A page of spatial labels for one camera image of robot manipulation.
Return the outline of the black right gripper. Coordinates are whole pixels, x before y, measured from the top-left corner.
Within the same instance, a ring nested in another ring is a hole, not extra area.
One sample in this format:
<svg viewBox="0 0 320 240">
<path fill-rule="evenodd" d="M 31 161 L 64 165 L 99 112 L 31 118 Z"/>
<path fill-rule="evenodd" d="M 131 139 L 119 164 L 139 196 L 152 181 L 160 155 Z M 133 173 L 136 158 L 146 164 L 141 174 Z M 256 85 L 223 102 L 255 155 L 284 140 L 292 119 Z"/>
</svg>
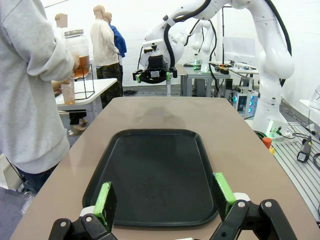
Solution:
<svg viewBox="0 0 320 240">
<path fill-rule="evenodd" d="M 144 71 L 138 69 L 132 73 L 132 77 L 133 80 L 138 83 L 142 81 L 149 84 L 158 84 L 165 80 L 169 82 L 171 79 L 176 79 L 178 77 L 178 71 L 175 67 L 170 67 L 167 71 L 164 56 L 156 55 L 148 58 L 148 65 Z"/>
</svg>

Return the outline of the person's left hand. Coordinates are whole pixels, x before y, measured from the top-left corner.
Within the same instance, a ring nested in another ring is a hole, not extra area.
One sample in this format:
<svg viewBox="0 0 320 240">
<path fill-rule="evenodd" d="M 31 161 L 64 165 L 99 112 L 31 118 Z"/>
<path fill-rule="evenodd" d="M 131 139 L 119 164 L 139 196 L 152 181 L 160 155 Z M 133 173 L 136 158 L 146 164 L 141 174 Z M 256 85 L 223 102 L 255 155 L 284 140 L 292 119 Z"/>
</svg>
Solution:
<svg viewBox="0 0 320 240">
<path fill-rule="evenodd" d="M 64 81 L 55 81 L 52 80 L 51 81 L 51 85 L 53 88 L 53 92 L 54 92 L 54 96 L 57 97 L 58 95 L 60 95 L 62 93 L 62 85 L 68 85 L 70 83 L 69 79 L 66 79 Z"/>
</svg>

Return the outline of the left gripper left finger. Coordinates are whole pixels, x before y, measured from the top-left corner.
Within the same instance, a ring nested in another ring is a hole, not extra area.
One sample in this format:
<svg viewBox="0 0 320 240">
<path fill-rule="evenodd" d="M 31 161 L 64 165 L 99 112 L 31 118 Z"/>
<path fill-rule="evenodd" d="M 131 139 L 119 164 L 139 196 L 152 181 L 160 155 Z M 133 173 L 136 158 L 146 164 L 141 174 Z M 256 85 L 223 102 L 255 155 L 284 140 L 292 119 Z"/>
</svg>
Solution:
<svg viewBox="0 0 320 240">
<path fill-rule="evenodd" d="M 52 226 L 50 240 L 115 240 L 112 228 L 117 208 L 117 197 L 112 183 L 102 184 L 92 213 L 72 222 L 57 219 Z"/>
</svg>

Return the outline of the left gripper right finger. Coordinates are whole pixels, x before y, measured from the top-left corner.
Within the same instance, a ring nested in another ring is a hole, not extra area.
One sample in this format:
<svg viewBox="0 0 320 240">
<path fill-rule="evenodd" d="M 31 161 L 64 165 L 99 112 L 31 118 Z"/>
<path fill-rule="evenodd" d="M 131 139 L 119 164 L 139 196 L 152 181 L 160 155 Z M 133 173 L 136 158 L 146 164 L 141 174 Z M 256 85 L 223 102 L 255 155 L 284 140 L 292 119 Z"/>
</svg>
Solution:
<svg viewBox="0 0 320 240">
<path fill-rule="evenodd" d="M 221 218 L 212 240 L 236 240 L 252 231 L 259 240 L 296 240 L 280 204 L 274 199 L 253 203 L 245 193 L 233 192 L 221 172 L 212 175 L 213 201 Z"/>
</svg>

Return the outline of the person's right hand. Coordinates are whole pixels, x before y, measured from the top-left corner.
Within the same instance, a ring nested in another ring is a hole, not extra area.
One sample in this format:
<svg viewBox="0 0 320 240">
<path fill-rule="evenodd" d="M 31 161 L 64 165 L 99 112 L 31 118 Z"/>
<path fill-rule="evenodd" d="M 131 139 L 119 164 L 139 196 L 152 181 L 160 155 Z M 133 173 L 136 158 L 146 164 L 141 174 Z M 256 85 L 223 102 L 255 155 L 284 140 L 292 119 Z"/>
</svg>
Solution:
<svg viewBox="0 0 320 240">
<path fill-rule="evenodd" d="M 75 71 L 80 65 L 80 57 L 77 53 L 72 53 L 71 55 L 72 55 L 73 61 L 74 61 L 72 70 Z"/>
</svg>

